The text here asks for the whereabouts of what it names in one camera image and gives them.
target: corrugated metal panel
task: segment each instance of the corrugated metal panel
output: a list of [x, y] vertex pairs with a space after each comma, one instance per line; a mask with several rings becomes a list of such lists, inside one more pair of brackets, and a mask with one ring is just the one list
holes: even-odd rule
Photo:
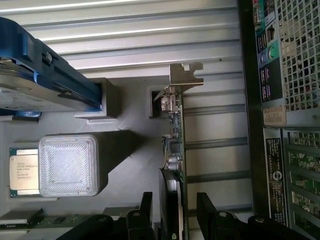
[[[188, 174], [249, 170], [236, 0], [10, 0], [0, 6], [0, 16], [90, 78], [164, 76], [170, 63], [204, 63], [197, 72], [204, 86], [185, 97]], [[249, 179], [190, 184], [191, 210], [198, 191], [207, 191], [217, 207], [252, 202]]]

